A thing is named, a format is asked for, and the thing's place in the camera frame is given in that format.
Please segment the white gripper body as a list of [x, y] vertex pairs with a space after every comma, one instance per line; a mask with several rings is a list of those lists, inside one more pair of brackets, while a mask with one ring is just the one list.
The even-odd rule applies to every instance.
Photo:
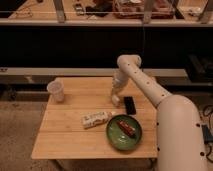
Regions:
[[116, 70], [113, 75], [111, 95], [117, 96], [125, 88], [127, 83], [128, 76], [124, 72]]

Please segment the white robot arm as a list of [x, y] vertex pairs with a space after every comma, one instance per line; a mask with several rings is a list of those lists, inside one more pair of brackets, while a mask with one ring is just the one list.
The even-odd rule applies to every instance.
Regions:
[[185, 96], [170, 93], [142, 72], [138, 55], [121, 55], [117, 65], [112, 103], [119, 105], [119, 93], [131, 78], [157, 109], [158, 171], [208, 171], [202, 124], [195, 104]]

